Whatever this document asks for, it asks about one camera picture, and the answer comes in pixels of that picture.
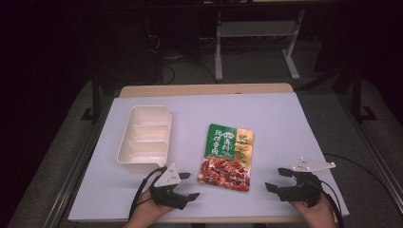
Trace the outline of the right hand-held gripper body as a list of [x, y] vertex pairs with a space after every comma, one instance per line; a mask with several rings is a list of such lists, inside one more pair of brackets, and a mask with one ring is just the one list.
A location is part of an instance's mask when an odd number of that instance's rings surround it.
[[309, 207], [317, 204], [323, 188], [320, 179], [315, 175], [316, 171], [335, 168], [334, 162], [316, 161], [300, 158], [291, 169], [296, 180], [294, 186], [279, 187], [278, 196], [281, 201], [305, 201]]

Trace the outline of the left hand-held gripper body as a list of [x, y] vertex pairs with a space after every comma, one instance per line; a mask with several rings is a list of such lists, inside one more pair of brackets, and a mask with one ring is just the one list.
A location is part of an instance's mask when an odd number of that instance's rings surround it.
[[151, 198], [158, 205], [164, 205], [182, 210], [186, 204], [186, 196], [177, 194], [174, 189], [179, 185], [181, 179], [175, 164], [165, 167], [150, 185]]

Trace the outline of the white divided plastic container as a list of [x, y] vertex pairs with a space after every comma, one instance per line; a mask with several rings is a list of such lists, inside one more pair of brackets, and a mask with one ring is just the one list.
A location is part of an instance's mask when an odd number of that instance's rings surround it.
[[136, 105], [129, 114], [117, 162], [134, 173], [149, 173], [167, 162], [172, 116], [163, 105]]

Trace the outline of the green seasoning packet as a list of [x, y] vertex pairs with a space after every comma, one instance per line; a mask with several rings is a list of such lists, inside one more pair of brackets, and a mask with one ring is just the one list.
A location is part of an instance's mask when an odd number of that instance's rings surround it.
[[210, 124], [198, 182], [234, 191], [250, 190], [254, 132]]

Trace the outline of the person's right hand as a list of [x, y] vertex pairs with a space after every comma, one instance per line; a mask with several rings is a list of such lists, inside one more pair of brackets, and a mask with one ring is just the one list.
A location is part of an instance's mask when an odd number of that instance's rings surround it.
[[323, 194], [313, 207], [308, 207], [304, 201], [290, 201], [290, 204], [301, 213], [310, 228], [336, 228], [334, 210]]

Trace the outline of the person's left hand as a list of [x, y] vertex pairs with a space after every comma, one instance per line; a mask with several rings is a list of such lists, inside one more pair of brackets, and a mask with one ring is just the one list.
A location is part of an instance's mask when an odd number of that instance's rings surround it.
[[148, 228], [160, 217], [172, 211], [171, 207], [156, 204], [149, 190], [141, 193], [138, 203], [124, 228]]

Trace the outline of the white table mat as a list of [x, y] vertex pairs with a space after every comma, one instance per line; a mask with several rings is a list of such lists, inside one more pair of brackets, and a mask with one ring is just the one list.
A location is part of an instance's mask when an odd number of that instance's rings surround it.
[[[296, 222], [299, 213], [268, 192], [266, 183], [294, 184], [278, 174], [301, 158], [320, 161], [321, 149], [294, 93], [230, 94], [119, 98], [108, 113], [104, 129], [69, 213], [72, 221], [122, 221], [143, 175], [117, 161], [131, 109], [163, 105], [172, 115], [168, 160], [191, 177], [177, 187], [197, 193], [182, 210], [165, 215], [164, 222]], [[210, 124], [250, 129], [254, 133], [251, 187], [242, 193], [198, 182]]]

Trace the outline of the black metal stand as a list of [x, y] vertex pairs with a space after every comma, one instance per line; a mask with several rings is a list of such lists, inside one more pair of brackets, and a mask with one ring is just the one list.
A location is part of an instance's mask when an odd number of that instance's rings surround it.
[[353, 78], [352, 113], [355, 119], [362, 124], [364, 121], [376, 121], [377, 117], [368, 106], [361, 105], [362, 74], [359, 67], [355, 69]]
[[95, 123], [101, 111], [100, 85], [97, 79], [91, 80], [92, 108], [87, 108], [81, 117], [82, 121]]

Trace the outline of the white metal stand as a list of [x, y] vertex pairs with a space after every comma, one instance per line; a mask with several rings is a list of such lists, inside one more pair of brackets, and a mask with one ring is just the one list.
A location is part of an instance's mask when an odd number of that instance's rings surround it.
[[286, 21], [236, 21], [223, 22], [221, 12], [218, 12], [216, 25], [216, 52], [215, 52], [215, 80], [223, 80], [221, 39], [235, 37], [289, 37], [288, 48], [281, 51], [284, 62], [293, 80], [298, 81], [300, 76], [292, 58], [293, 50], [301, 29], [305, 10], [300, 9], [295, 20]]

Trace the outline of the metal frame rail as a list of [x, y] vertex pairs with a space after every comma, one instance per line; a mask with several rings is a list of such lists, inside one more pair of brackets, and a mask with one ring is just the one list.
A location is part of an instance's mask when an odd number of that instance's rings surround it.
[[102, 102], [101, 111], [98, 114], [95, 123], [91, 125], [89, 133], [86, 135], [84, 143], [80, 147], [78, 155], [67, 173], [67, 178], [64, 181], [61, 190], [56, 195], [56, 200], [53, 202], [43, 228], [58, 228], [58, 225], [63, 220], [64, 213], [73, 196], [73, 192], [85, 173], [96, 143], [101, 135], [111, 105], [112, 99], [106, 99]]
[[368, 106], [363, 106], [358, 109], [358, 116], [354, 114], [353, 104], [349, 102], [345, 95], [337, 96], [341, 106], [347, 112], [350, 121], [357, 130], [360, 138], [366, 144], [369, 153], [375, 163], [377, 172], [380, 175], [380, 179], [386, 186], [387, 192], [392, 197], [393, 203], [396, 205], [398, 211], [403, 214], [403, 185], [399, 183], [396, 176], [393, 174], [390, 166], [386, 163], [385, 158], [381, 154], [381, 151], [375, 145], [375, 141], [370, 136], [366, 122], [375, 122], [377, 117]]

